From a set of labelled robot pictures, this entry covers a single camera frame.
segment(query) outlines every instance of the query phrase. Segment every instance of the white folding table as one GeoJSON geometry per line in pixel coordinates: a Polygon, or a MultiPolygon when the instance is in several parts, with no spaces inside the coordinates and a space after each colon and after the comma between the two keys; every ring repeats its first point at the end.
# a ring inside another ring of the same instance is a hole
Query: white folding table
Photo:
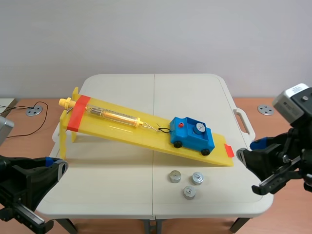
{"type": "MultiPolygon", "coordinates": [[[[248,148],[255,134],[246,114],[236,108],[224,80],[211,74],[96,75],[83,84],[81,94],[167,119],[191,117],[225,136],[236,152],[248,148]],[[240,115],[248,134],[240,130],[240,115]]],[[[50,157],[58,157],[58,127],[50,157]]],[[[169,218],[240,217],[235,233],[249,218],[265,212],[273,195],[259,196],[251,186],[260,181],[234,157],[233,167],[207,165],[178,156],[153,152],[120,142],[79,134],[67,142],[70,167],[46,195],[37,210],[75,233],[70,218],[169,218]],[[181,181],[170,182],[172,170],[181,181]],[[193,200],[182,190],[190,176],[202,172],[193,200]]]]}

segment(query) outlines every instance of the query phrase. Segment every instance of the table leg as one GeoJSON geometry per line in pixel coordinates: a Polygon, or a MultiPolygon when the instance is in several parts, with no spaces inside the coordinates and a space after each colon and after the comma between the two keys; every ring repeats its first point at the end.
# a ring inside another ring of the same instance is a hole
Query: table leg
{"type": "Polygon", "coordinates": [[[152,227],[151,227],[151,221],[149,219],[142,219],[144,224],[144,232],[145,234],[151,234],[152,227]]]}
{"type": "Polygon", "coordinates": [[[58,222],[70,234],[77,234],[78,233],[77,229],[73,225],[72,221],[70,221],[70,219],[58,218],[58,219],[56,219],[56,222],[58,222]]]}
{"type": "Polygon", "coordinates": [[[236,233],[242,226],[244,226],[245,223],[248,222],[249,219],[251,218],[238,218],[231,226],[230,231],[232,233],[236,233]]]}
{"type": "Polygon", "coordinates": [[[165,219],[157,219],[156,220],[156,234],[161,234],[161,230],[162,230],[162,221],[164,221],[165,219]]]}

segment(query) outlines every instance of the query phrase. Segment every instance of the blue toy car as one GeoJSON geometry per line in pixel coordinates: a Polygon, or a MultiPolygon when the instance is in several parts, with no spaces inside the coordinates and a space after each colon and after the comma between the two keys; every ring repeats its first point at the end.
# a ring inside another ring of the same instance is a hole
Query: blue toy car
{"type": "Polygon", "coordinates": [[[206,124],[192,118],[175,117],[170,122],[170,142],[176,148],[182,146],[209,155],[215,148],[211,129],[206,124]]]}

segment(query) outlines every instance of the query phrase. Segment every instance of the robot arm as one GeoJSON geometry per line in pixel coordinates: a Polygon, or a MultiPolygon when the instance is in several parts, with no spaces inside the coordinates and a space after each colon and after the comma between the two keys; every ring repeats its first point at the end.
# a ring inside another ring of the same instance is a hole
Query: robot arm
{"type": "MultiPolygon", "coordinates": [[[[0,117],[0,144],[13,128],[13,123],[0,117]]],[[[44,234],[53,227],[53,221],[44,222],[33,211],[44,196],[59,182],[68,163],[59,158],[0,156],[0,219],[12,218],[34,233],[44,234]]]]}
{"type": "Polygon", "coordinates": [[[251,151],[240,149],[237,157],[262,181],[252,186],[256,194],[275,194],[291,179],[304,179],[305,190],[312,192],[312,88],[299,84],[273,105],[292,128],[253,142],[251,151]]]}

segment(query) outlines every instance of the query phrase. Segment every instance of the orange tape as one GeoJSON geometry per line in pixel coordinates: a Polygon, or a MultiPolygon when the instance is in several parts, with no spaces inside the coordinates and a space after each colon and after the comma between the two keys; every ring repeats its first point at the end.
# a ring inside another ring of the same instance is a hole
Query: orange tape
{"type": "Polygon", "coordinates": [[[78,132],[80,122],[83,116],[83,113],[86,109],[86,105],[88,104],[90,97],[81,95],[76,101],[75,106],[73,107],[73,113],[70,117],[67,129],[70,131],[78,132]]]}
{"type": "Polygon", "coordinates": [[[230,145],[224,144],[226,153],[228,154],[228,157],[234,157],[234,152],[232,150],[232,147],[230,145]]]}

